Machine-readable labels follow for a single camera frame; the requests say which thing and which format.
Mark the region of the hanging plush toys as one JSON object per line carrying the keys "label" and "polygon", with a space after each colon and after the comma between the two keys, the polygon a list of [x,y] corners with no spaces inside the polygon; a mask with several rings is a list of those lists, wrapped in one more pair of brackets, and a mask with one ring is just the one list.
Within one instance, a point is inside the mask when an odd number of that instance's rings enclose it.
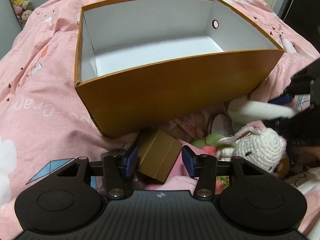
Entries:
{"label": "hanging plush toys", "polygon": [[31,0],[10,0],[14,13],[19,24],[25,26],[29,16],[34,10],[34,5]]}

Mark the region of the white box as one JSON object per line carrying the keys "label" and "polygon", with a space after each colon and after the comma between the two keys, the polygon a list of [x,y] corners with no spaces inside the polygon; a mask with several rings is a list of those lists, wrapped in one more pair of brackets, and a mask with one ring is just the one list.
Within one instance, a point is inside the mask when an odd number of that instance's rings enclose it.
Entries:
{"label": "white box", "polygon": [[245,99],[234,99],[228,106],[228,114],[231,120],[236,124],[242,125],[253,121],[291,118],[297,113],[298,111],[287,106]]}

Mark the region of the green pink fluffy pompom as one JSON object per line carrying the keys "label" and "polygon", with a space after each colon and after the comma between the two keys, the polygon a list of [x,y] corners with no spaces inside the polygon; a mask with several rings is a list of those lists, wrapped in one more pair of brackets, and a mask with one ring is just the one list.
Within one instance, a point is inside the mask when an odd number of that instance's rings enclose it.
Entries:
{"label": "green pink fluffy pompom", "polygon": [[234,142],[230,144],[219,145],[218,142],[222,138],[224,138],[223,135],[212,133],[208,134],[205,138],[195,139],[191,144],[196,148],[202,150],[205,154],[216,156],[218,149],[236,146]]}

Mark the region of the round compact mirror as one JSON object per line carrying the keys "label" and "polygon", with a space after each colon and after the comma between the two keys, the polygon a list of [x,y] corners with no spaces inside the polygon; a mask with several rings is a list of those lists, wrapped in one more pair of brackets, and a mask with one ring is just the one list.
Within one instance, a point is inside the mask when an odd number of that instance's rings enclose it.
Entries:
{"label": "round compact mirror", "polygon": [[208,134],[219,134],[228,137],[232,133],[232,125],[227,115],[223,113],[213,114],[208,122]]}

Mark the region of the white crochet bunny plush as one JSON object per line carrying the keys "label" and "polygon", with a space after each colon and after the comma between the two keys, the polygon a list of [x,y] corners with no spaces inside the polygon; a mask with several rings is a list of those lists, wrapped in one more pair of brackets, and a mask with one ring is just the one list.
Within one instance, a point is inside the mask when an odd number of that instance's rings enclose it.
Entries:
{"label": "white crochet bunny plush", "polygon": [[286,140],[271,128],[245,126],[231,137],[217,142],[218,160],[242,157],[257,167],[273,173],[286,152]]}

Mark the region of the small gold box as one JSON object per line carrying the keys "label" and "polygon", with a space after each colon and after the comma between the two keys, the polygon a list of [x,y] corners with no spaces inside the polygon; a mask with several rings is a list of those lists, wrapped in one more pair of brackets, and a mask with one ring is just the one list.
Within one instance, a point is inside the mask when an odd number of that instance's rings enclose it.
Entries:
{"label": "small gold box", "polygon": [[165,182],[171,172],[183,144],[160,129],[144,129],[137,138],[138,172]]}

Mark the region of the pink patterned bed quilt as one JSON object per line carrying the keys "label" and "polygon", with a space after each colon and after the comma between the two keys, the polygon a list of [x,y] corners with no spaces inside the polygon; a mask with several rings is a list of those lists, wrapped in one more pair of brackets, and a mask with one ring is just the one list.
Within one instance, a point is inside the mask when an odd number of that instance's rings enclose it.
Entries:
{"label": "pink patterned bed quilt", "polygon": [[[80,9],[103,0],[49,0],[30,15],[1,59],[1,239],[22,231],[17,196],[57,166],[79,156],[97,160],[136,139],[103,137],[74,88]],[[271,74],[250,95],[276,98],[319,52],[275,15],[263,0],[223,0],[251,18],[285,48]]]}

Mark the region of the pink paper charm tag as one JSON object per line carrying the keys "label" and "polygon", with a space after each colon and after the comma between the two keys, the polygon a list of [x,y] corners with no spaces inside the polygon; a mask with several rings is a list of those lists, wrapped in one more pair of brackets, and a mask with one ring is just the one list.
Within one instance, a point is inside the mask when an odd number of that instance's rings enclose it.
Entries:
{"label": "pink paper charm tag", "polygon": [[204,133],[201,126],[193,123],[193,121],[187,116],[176,118],[175,122],[193,139],[203,138]]}

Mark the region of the orange cardboard storage box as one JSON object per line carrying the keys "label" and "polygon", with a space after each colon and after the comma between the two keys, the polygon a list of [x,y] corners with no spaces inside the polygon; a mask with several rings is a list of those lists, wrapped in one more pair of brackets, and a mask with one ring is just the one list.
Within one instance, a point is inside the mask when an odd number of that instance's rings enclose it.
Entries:
{"label": "orange cardboard storage box", "polygon": [[81,8],[75,89],[119,138],[249,94],[283,53],[223,0],[105,0]]}

